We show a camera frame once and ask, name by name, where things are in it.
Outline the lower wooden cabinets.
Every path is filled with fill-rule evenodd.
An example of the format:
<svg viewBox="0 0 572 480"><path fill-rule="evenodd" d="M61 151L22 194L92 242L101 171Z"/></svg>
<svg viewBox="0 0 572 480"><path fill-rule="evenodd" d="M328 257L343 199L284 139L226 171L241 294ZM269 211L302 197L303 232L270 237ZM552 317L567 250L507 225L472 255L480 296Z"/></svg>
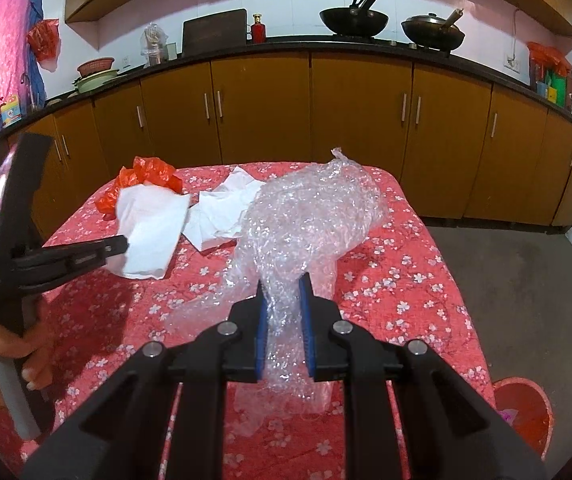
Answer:
<svg viewBox="0 0 572 480"><path fill-rule="evenodd" d="M177 168L327 162L334 148L400 182L434 221L572 226L572 117L449 62L291 50L149 68L1 135L54 144L34 222L50 236L137 156Z"/></svg>

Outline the hanging red plastic bag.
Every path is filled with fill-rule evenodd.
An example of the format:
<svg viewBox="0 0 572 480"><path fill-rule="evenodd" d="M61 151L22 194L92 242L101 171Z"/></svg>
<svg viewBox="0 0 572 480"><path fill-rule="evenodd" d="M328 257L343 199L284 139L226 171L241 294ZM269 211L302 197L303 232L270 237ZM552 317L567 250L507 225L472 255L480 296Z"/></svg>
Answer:
<svg viewBox="0 0 572 480"><path fill-rule="evenodd" d="M59 19L48 18L37 22L27 32L27 41L36 63L44 70L54 73L57 70L62 40L59 34Z"/></svg>

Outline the red plastic bag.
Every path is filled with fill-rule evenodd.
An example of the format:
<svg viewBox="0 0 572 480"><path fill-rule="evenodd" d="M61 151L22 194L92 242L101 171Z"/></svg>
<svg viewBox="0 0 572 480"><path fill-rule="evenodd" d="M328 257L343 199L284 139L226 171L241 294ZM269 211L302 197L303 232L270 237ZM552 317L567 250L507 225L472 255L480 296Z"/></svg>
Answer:
<svg viewBox="0 0 572 480"><path fill-rule="evenodd" d="M183 193L183 181L175 174L172 165L159 157L135 156L132 167L122 167L104 194L94 200L96 209L105 220L114 220L117 218L116 208L120 191L139 184L157 185L176 194Z"/></svg>
<svg viewBox="0 0 572 480"><path fill-rule="evenodd" d="M59 19L48 18L37 22L27 32L27 41L36 63L44 70L54 73L57 70L62 40L59 34Z"/></svg>

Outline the stacked bowls on counter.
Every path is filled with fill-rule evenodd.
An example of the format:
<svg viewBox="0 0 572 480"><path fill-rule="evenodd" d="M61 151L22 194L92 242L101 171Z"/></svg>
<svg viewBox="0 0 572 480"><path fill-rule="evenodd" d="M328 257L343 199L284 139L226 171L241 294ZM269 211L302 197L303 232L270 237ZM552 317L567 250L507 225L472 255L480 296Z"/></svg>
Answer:
<svg viewBox="0 0 572 480"><path fill-rule="evenodd" d="M78 66L79 78L73 81L73 86L80 94L100 88L108 81L115 79L119 71L113 68L114 58L95 58Z"/></svg>

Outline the red bottle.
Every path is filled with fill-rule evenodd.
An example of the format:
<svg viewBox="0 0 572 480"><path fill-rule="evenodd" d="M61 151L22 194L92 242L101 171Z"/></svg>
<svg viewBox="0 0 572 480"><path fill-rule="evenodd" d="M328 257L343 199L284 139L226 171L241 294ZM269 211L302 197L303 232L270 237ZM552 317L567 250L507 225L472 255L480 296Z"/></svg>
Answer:
<svg viewBox="0 0 572 480"><path fill-rule="evenodd" d="M266 27L262 22L262 15L256 13L250 27L251 40L254 44L264 44L266 41Z"/></svg>

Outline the bubble wrap sheet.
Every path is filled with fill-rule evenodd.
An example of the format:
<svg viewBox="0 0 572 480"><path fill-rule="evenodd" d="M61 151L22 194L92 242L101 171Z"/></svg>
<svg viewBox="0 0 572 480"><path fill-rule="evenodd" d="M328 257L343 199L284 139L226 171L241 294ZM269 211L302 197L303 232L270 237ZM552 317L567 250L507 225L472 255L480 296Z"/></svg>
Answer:
<svg viewBox="0 0 572 480"><path fill-rule="evenodd" d="M331 385L307 371L299 279L309 274L315 295L331 298L337 262L362 244L385 218L385 200L371 174L333 151L327 164L312 164L261 187L243 216L231 262L210 292L175 307L167 328L189 338L224 320L234 302L258 289L267 299L267 343L261 380L235 389L228 427L250 437L265 422L328 408Z"/></svg>

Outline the red bag over containers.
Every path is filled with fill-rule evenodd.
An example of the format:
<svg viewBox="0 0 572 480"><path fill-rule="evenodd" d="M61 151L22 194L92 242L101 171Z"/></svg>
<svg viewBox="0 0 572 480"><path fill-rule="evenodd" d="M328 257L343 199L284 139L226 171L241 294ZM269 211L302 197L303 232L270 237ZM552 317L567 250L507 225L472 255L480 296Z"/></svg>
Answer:
<svg viewBox="0 0 572 480"><path fill-rule="evenodd" d="M545 76L548 70L553 70L560 76L566 77L566 108L572 107L572 65L556 48L546 47L538 42L528 42L528 74L530 86L547 100L547 84Z"/></svg>

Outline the right black wok with lid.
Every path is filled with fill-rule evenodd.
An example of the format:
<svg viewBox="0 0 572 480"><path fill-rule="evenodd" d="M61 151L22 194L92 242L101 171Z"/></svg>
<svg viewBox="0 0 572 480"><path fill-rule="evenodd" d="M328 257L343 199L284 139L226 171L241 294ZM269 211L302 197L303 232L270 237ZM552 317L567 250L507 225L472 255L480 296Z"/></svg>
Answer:
<svg viewBox="0 0 572 480"><path fill-rule="evenodd" d="M456 26L464 10L455 9L448 18L435 13L415 15L402 23L404 34L417 46L450 53L464 42L464 33Z"/></svg>

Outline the dark cutting board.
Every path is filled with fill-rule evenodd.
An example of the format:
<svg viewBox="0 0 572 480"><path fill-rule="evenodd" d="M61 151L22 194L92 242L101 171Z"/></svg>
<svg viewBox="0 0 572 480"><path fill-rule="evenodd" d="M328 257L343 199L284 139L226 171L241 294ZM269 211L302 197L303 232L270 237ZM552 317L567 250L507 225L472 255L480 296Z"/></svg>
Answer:
<svg viewBox="0 0 572 480"><path fill-rule="evenodd" d="M184 22L182 57L243 47L246 41L246 9L209 14Z"/></svg>

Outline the white wall socket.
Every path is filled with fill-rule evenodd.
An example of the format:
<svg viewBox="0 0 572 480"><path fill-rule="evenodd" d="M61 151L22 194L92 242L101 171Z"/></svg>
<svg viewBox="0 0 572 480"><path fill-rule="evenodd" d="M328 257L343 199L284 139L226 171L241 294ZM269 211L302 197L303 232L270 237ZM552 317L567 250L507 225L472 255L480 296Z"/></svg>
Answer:
<svg viewBox="0 0 572 480"><path fill-rule="evenodd" d="M513 72L519 74L521 72L521 64L519 58L517 58L514 54L507 54L504 58L504 66L508 68L508 70L512 70Z"/></svg>

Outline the red trash bucket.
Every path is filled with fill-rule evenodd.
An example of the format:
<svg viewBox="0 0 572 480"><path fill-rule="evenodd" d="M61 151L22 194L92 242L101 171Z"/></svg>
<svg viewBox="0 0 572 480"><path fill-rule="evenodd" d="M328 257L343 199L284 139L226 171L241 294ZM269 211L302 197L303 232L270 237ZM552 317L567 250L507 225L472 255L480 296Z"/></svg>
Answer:
<svg viewBox="0 0 572 480"><path fill-rule="evenodd" d="M495 404L507 424L545 459L555 427L547 394L528 378L507 377L494 382Z"/></svg>

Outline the white crumpled paper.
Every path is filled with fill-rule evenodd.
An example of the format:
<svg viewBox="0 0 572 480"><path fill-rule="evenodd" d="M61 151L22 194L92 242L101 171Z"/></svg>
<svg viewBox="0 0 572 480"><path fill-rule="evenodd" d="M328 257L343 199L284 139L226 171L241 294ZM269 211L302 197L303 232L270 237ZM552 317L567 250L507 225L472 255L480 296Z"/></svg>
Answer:
<svg viewBox="0 0 572 480"><path fill-rule="evenodd" d="M237 240L243 216L263 185L235 167L213 191L199 193L198 202L188 209L183 235L198 252Z"/></svg>

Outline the green container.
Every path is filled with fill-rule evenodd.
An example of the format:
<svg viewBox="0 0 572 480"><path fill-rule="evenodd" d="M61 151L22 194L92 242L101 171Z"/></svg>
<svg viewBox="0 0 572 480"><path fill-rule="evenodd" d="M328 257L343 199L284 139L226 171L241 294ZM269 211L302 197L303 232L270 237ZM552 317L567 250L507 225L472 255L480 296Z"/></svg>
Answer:
<svg viewBox="0 0 572 480"><path fill-rule="evenodd" d="M548 70L545 76L547 84L547 99L558 107L566 106L566 77L560 76L553 70Z"/></svg>

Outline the left black wok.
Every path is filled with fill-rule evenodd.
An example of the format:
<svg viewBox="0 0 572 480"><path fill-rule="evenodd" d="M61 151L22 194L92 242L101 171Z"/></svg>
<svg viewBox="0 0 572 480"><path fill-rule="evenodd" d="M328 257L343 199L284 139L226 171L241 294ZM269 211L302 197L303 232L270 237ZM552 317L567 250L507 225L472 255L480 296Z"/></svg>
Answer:
<svg viewBox="0 0 572 480"><path fill-rule="evenodd" d="M373 38L389 23L386 13L371 7L377 0L353 0L349 6L319 12L324 25L335 35L349 38Z"/></svg>

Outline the black countertop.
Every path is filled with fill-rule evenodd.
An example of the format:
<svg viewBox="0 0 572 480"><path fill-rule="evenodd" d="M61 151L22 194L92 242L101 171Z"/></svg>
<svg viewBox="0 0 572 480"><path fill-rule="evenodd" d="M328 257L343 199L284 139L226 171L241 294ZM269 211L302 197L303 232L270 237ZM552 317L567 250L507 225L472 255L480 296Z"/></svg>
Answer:
<svg viewBox="0 0 572 480"><path fill-rule="evenodd" d="M434 49L420 47L412 48L409 47L409 44L392 44L392 42L388 40L360 42L341 41L335 36L277 36L269 38L264 44L245 44L243 47L238 48L226 48L198 55L180 56L176 60L151 67L144 65L136 66L129 70L123 70L123 72L119 73L117 78L112 79L108 84L104 84L100 88L90 92L80 94L80 96L73 96L70 92L64 93L60 96L62 102L55 104L53 101L48 101L46 107L36 110L7 128L1 129L0 154L2 152L1 142L12 134L31 126L45 116L54 114L68 106L76 105L84 100L96 99L106 92L120 88L123 84L166 72L167 70L177 70L178 68L198 63L223 60L223 58L295 52L337 52L381 56L382 58L389 58L394 61L411 61L413 63L436 67L440 70L450 70L456 74L476 78L484 82L491 82L491 84L499 84L504 88L521 94L521 96L526 96L537 103L549 107L555 113L566 118L569 122L572 122L572 114L570 112L546 101L524 82L514 79L498 70L494 70L494 68L471 61L469 58L453 55L452 53L443 53Z"/></svg>

